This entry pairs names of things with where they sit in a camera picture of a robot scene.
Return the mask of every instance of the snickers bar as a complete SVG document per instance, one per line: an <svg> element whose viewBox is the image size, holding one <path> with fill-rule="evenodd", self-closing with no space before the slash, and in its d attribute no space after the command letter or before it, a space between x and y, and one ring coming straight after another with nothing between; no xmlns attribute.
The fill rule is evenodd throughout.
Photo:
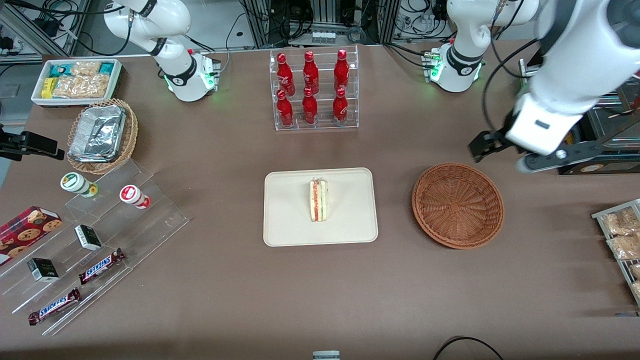
<svg viewBox="0 0 640 360"><path fill-rule="evenodd" d="M118 248L118 250L112 252L104 258L101 262L93 265L89 270L85 271L83 274L78 275L80 277L80 283L82 285L88 283L93 278L100 275L102 272L107 270L108 268L115 265L118 261L124 259L126 256L122 253L122 249Z"/></svg>
<svg viewBox="0 0 640 360"><path fill-rule="evenodd" d="M31 313L29 315L29 325L36 325L37 323L46 319L47 316L62 310L65 306L73 302L79 302L80 300L80 291L78 291L78 288L74 288L70 293L52 302L51 304L42 308L40 311L34 311L33 313Z"/></svg>

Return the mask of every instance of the clear acrylic shelf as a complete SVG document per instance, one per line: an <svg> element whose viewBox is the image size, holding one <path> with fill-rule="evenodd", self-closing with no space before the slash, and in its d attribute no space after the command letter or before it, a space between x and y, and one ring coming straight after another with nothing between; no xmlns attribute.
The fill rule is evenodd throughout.
<svg viewBox="0 0 640 360"><path fill-rule="evenodd" d="M152 174L129 160L102 176L96 183L98 194L89 199L79 195L58 211L63 226L50 238L41 240L14 259L11 267L2 269L0 291L3 302L13 314L28 316L78 287L82 301L66 307L34 326L43 335L54 335L75 319L89 305L131 272L149 254L189 222L182 211L151 180ZM119 198L119 191L135 184L152 199L147 209L137 209ZM94 228L102 242L98 251L82 248L74 228L84 224ZM80 285L79 274L121 248L127 256L98 278ZM31 258L50 259L60 278L52 283L36 282L27 267Z"/></svg>
<svg viewBox="0 0 640 360"><path fill-rule="evenodd" d="M349 63L349 85L346 88L345 97L348 102L347 120L343 126L336 126L333 123L333 100L335 99L335 89L333 87L333 68L337 61L338 50L347 51L347 62ZM269 75L271 79L271 101L273 103L273 118L277 131L331 131L341 129L356 129L360 125L360 112L358 98L360 96L358 87L358 47L314 47L314 59L319 70L320 91L316 94L318 103L318 121L314 125L309 125L304 120L302 99L305 82L302 69L305 66L305 51L308 49L277 49L271 51L269 60ZM286 128L282 125L278 115L276 104L278 99L276 92L280 88L278 84L278 63L276 55L284 53L287 56L287 63L293 71L293 83L296 93L289 97L293 106L293 126Z"/></svg>

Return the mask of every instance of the red cookie box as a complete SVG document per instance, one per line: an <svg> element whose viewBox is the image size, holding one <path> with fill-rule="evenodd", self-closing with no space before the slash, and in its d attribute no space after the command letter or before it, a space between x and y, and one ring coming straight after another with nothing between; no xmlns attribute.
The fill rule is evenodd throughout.
<svg viewBox="0 0 640 360"><path fill-rule="evenodd" d="M0 266L62 225L58 214L31 206L0 227Z"/></svg>

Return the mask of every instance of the cookie box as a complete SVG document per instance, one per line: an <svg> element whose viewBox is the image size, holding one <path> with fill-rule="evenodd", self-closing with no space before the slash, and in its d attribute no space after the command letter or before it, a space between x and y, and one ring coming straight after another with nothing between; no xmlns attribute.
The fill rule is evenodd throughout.
<svg viewBox="0 0 640 360"><path fill-rule="evenodd" d="M62 225L58 214L31 206L0 227L0 266Z"/></svg>
<svg viewBox="0 0 640 360"><path fill-rule="evenodd" d="M76 61L99 61L102 64L110 64L111 72L109 75L109 83L107 85L107 89L105 91L104 97L100 98L80 98L80 99L64 99L64 98L45 98L42 96L42 88L47 86L47 78L51 77L52 69L59 67L60 65L66 65L70 63L74 63ZM48 60L42 66L42 71L40 72L40 76L38 77L38 82L33 89L33 93L31 94L31 101L35 104L43 106L43 107L56 107L56 108L66 108L66 107L74 107L74 106L85 106L89 104L93 104L95 102L106 101L113 97L113 94L116 90L116 86L118 84L118 78L120 77L120 70L122 69L122 64L114 59L114 58L90 58L90 59L66 59L66 60Z"/></svg>

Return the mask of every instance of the wicker basket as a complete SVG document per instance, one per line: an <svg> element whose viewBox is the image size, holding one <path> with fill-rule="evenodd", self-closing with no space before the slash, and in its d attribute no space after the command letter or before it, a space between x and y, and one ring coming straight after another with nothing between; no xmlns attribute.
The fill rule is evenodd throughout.
<svg viewBox="0 0 640 360"><path fill-rule="evenodd" d="M426 170L415 183L413 214L437 242L473 249L491 241L504 220L500 192L482 172L459 163Z"/></svg>
<svg viewBox="0 0 640 360"><path fill-rule="evenodd" d="M118 105L123 107L127 111L127 120L125 121L124 134L122 135L122 143L120 144L120 155L118 158L111 163L81 163L79 161L75 161L70 159L67 156L67 159L71 163L71 166L74 169L82 172L90 172L95 175L102 175L118 166L121 162L126 161L131 157L133 153L133 149L136 147L136 138L138 137L138 119L136 118L136 114L133 113L131 107L124 101L118 99L110 99L107 101L96 102L95 104L89 105L89 108L95 108L98 106L109 106L109 105ZM74 125L71 127L71 133L69 134L69 138L67 141L67 145L71 147L71 142L76 135L76 129L78 127L78 122L80 121L80 116L85 111L84 109L78 116L76 117L76 121Z"/></svg>

